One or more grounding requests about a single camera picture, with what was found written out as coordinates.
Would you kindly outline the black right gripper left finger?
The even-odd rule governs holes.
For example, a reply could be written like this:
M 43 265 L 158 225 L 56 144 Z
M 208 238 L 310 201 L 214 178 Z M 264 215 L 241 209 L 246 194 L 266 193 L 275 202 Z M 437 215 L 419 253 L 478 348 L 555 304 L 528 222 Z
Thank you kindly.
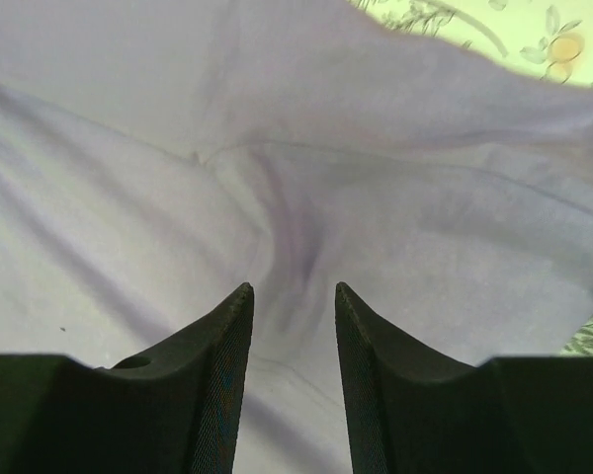
M 242 284 L 110 368 L 0 355 L 0 473 L 228 473 L 253 329 Z

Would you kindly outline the lilac purple t shirt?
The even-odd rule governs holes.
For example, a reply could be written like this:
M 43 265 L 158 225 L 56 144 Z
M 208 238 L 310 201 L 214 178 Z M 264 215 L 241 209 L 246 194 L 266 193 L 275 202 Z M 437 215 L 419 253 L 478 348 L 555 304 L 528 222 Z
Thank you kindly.
M 405 52 L 346 1 L 0 1 L 0 355 L 110 368 L 254 291 L 228 473 L 352 468 L 343 175 Z

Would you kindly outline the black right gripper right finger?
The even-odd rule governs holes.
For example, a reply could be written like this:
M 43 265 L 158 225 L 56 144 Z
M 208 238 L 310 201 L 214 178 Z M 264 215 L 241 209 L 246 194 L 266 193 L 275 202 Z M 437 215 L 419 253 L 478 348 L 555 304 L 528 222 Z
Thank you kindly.
M 470 366 L 378 315 L 347 284 L 335 327 L 357 473 L 593 473 L 593 357 Z

